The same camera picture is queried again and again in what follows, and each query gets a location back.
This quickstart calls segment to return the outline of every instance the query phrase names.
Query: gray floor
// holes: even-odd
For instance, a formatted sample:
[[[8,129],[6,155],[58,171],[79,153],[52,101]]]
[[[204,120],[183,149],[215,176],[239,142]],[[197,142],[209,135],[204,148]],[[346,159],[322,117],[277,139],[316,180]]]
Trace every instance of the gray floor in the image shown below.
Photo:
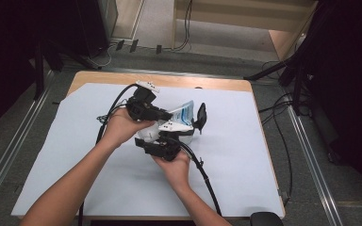
[[[263,62],[243,60],[219,56],[203,56],[194,54],[163,53],[156,55],[154,50],[138,49],[129,54],[127,47],[114,53],[112,62],[104,71],[119,68],[133,70],[149,70],[163,72],[201,73],[210,76],[239,79],[243,75],[257,73]],[[108,61],[104,55],[96,58],[98,61]],[[19,219],[11,217],[11,209],[16,202],[26,176],[29,173],[50,123],[58,109],[53,102],[60,102],[65,97],[74,74],[83,70],[77,63],[66,60],[66,67],[61,73],[56,73],[54,85],[47,97],[43,109],[31,128],[25,142],[13,162],[8,175],[0,187],[0,225],[18,225]],[[274,80],[263,78],[253,83],[255,99],[259,109],[271,106],[283,94]],[[26,91],[19,101],[0,120],[0,155],[8,146],[17,126],[25,115],[33,97],[33,87]],[[281,130],[286,137],[293,168],[293,191],[286,207],[285,225],[329,225],[323,210],[318,191],[313,183],[306,164],[301,145],[287,112],[278,116]],[[328,162],[324,144],[316,126],[309,118],[302,117],[304,127],[324,176],[337,202],[339,213],[344,225],[362,225],[362,177],[349,166],[335,166]],[[288,161],[282,140],[273,121],[264,127],[264,133],[271,152],[271,160],[277,181],[282,190],[288,190]],[[234,225],[248,225],[248,221],[232,221]]]

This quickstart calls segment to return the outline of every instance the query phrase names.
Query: person's left hand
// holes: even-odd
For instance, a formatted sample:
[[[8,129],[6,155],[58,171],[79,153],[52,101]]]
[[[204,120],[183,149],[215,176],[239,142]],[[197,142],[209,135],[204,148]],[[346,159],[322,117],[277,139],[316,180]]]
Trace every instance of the person's left hand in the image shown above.
[[[99,143],[103,143],[114,150],[139,130],[152,126],[154,123],[154,121],[133,121],[125,108],[119,108],[110,116],[107,129]]]

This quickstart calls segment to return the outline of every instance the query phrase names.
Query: wooden table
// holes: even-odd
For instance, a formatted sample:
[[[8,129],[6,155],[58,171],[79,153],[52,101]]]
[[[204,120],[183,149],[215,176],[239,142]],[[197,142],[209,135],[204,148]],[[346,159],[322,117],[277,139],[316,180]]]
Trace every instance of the wooden table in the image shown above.
[[[192,21],[249,26],[270,30],[280,60],[310,25],[313,0],[193,0]],[[189,0],[174,0],[173,47],[176,20],[184,20]]]
[[[205,101],[208,120],[203,133],[194,135],[190,147],[205,161],[205,171],[225,218],[248,218],[259,211],[271,211],[280,218],[285,215],[248,81],[80,72],[59,106],[45,144],[13,208],[13,216],[21,218],[52,183],[93,147],[100,126],[96,116],[105,114],[125,85],[136,80],[152,81],[160,87],[153,104],[162,108],[191,99],[196,105]],[[202,175],[193,164],[189,183],[214,208]],[[135,146],[134,139],[125,142],[108,159],[86,198],[84,216],[88,219],[190,219],[161,169]]]

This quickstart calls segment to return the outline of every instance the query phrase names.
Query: person's right hand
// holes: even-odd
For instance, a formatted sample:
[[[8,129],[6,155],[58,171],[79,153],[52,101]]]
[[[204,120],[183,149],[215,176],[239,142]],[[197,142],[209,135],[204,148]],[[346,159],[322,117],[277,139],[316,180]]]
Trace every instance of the person's right hand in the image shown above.
[[[189,188],[189,162],[190,159],[183,150],[177,157],[168,162],[162,158],[152,156],[155,162],[163,169],[170,186],[175,190]]]

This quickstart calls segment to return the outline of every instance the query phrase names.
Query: white tabletop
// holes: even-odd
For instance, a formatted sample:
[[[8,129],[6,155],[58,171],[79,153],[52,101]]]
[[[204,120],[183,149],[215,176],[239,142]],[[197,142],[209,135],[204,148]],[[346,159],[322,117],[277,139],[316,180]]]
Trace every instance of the white tabletop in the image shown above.
[[[60,103],[47,139],[25,182],[12,215],[25,215],[32,203],[94,145],[100,122],[124,85],[86,84]],[[133,89],[123,98],[132,95]],[[153,104],[171,109],[193,100],[206,103],[207,123],[190,147],[205,161],[222,214],[247,218],[254,212],[285,215],[252,92],[161,88]],[[189,181],[213,209],[194,164]],[[108,159],[85,200],[87,218],[182,219],[188,212],[153,159],[131,138]]]

